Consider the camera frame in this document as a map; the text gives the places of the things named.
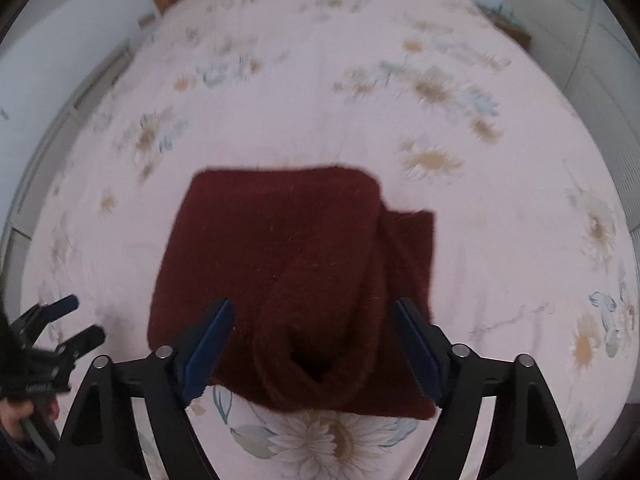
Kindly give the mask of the person's left hand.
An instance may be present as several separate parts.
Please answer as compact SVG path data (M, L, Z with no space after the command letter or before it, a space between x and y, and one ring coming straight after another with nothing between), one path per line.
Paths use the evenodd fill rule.
M35 413L35 404L31 400L11 401L2 399L0 403L1 428L15 442L27 439L23 422ZM47 400L46 413L51 422L60 416L60 406L55 396Z

